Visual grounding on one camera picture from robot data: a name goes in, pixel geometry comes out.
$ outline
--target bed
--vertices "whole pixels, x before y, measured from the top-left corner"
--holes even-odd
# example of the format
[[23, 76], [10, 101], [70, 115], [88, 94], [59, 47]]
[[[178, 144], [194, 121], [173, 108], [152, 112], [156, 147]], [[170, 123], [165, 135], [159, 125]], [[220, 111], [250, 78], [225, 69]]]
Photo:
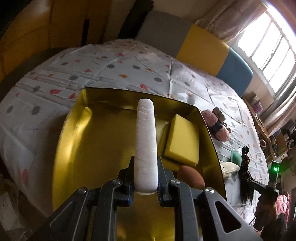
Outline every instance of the bed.
[[[60, 130], [83, 87], [148, 92], [195, 105], [217, 106], [231, 128], [228, 142], [213, 142], [221, 162], [238, 147], [250, 148], [249, 171], [264, 184], [267, 164], [249, 110], [224, 81], [139, 40], [68, 48], [25, 74], [0, 103], [0, 151], [13, 180], [45, 215], [51, 214], [53, 159]], [[246, 222], [259, 194], [242, 206], [239, 178], [225, 180], [227, 201]]]

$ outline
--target hand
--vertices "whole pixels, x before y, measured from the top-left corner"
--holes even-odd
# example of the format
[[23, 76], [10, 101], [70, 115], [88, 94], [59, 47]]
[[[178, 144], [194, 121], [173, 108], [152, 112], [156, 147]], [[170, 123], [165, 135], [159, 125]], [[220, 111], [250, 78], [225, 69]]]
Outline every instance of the hand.
[[263, 212], [268, 212], [268, 218], [264, 226], [270, 222], [274, 222], [277, 219], [277, 208], [275, 203], [270, 203], [267, 200], [264, 200], [263, 196], [258, 198], [259, 202], [257, 203], [255, 216], [260, 216]]

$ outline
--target pink fuzzy object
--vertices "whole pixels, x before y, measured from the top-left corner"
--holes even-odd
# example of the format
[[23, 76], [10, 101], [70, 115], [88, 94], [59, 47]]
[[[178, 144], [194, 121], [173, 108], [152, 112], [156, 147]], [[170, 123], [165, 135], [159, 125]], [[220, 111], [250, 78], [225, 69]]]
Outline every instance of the pink fuzzy object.
[[222, 128], [216, 133], [216, 137], [219, 141], [226, 142], [230, 140], [230, 133], [225, 126], [222, 126]]
[[218, 121], [217, 116], [211, 110], [203, 110], [201, 114], [208, 127], [212, 127]]

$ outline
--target white stick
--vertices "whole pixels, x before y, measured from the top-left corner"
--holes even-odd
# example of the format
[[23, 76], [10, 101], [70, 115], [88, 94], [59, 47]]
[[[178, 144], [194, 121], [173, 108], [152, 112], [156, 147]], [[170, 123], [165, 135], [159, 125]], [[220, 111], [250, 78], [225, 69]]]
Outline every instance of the white stick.
[[134, 182], [139, 194], [153, 194], [157, 189], [156, 129], [154, 106], [150, 99], [138, 102]]

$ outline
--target pink cloth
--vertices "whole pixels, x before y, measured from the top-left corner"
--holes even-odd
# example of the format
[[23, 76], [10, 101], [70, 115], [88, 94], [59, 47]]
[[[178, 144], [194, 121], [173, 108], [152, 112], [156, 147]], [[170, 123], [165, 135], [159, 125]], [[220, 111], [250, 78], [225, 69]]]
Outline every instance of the pink cloth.
[[289, 201], [290, 195], [287, 192], [284, 192], [283, 195], [279, 195], [276, 200], [277, 215], [284, 213], [286, 223], [288, 223], [289, 220]]

